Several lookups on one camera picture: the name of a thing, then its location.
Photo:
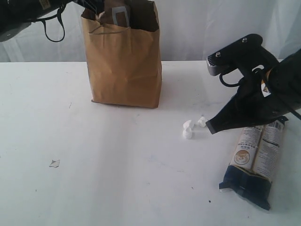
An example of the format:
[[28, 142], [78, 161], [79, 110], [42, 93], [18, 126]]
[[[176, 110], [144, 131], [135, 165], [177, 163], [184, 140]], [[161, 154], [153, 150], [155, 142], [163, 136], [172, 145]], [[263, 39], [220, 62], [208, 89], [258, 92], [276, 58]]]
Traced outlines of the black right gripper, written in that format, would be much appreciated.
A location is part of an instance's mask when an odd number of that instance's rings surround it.
[[252, 84], [242, 84], [238, 92], [212, 119], [206, 122], [211, 134], [229, 129], [238, 129], [288, 121], [286, 103], [270, 92], [266, 73], [256, 68]]

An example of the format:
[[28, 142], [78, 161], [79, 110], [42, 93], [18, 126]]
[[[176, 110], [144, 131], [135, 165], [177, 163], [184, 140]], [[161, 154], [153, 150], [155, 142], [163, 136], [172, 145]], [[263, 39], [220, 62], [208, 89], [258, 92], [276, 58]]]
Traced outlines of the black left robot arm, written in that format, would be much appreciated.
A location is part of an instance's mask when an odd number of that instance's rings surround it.
[[32, 23], [58, 19], [63, 26], [62, 13], [70, 0], [2, 0], [0, 2], [0, 41], [15, 37]]

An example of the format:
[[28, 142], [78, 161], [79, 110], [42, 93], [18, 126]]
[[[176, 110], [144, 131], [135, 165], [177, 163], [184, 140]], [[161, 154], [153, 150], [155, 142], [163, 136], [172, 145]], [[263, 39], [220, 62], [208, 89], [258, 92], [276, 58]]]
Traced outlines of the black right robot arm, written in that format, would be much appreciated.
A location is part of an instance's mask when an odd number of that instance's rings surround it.
[[263, 70], [250, 70], [239, 81], [237, 93], [206, 122], [211, 134], [269, 124], [287, 113], [301, 117], [301, 52]]

